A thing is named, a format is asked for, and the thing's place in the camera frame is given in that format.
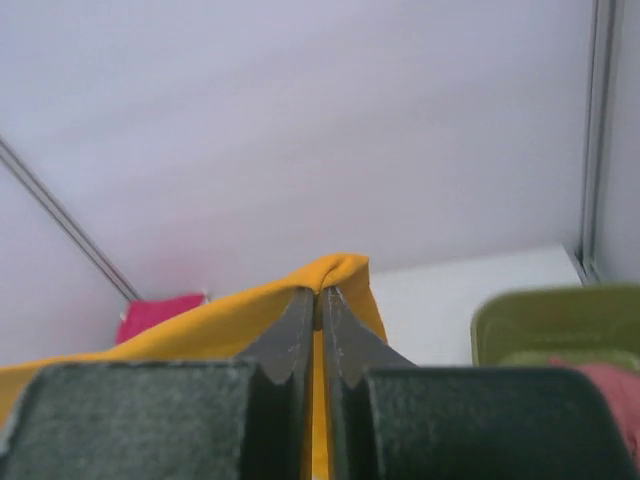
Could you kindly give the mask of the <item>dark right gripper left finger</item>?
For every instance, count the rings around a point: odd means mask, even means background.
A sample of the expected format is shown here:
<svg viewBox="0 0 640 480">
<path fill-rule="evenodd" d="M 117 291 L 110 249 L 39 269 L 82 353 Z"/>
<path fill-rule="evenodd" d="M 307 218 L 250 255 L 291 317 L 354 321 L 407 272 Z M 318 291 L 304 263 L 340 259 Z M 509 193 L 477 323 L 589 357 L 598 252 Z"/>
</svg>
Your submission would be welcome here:
<svg viewBox="0 0 640 480">
<path fill-rule="evenodd" d="M 228 360 L 63 363 L 23 390 L 5 479 L 307 479 L 314 295 Z"/>
</svg>

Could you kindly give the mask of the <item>orange t shirt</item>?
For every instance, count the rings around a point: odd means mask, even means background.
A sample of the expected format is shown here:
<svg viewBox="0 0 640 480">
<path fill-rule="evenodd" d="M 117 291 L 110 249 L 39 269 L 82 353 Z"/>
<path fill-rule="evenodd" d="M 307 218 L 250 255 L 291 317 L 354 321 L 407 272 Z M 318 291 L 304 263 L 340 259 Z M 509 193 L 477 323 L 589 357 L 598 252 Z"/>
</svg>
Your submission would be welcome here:
<svg viewBox="0 0 640 480">
<path fill-rule="evenodd" d="M 314 295 L 311 475 L 333 479 L 328 470 L 322 294 L 336 287 L 353 313 L 386 342 L 370 289 L 369 261 L 359 254 L 332 254 L 283 279 L 230 295 L 167 320 L 102 352 L 51 358 L 1 371 L 1 436 L 23 390 L 44 368 L 63 363 L 228 360 L 243 351 L 282 314 L 294 292 Z"/>
</svg>

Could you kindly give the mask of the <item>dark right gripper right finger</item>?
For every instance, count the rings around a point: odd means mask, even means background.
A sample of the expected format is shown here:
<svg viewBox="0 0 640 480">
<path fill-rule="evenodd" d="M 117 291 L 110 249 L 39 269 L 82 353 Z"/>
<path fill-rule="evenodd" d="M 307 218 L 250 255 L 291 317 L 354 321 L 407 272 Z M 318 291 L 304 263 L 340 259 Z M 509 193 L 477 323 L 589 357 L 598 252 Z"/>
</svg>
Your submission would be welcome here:
<svg viewBox="0 0 640 480">
<path fill-rule="evenodd" d="M 420 367 L 322 294 L 333 479 L 635 479 L 603 396 L 558 367 Z"/>
</svg>

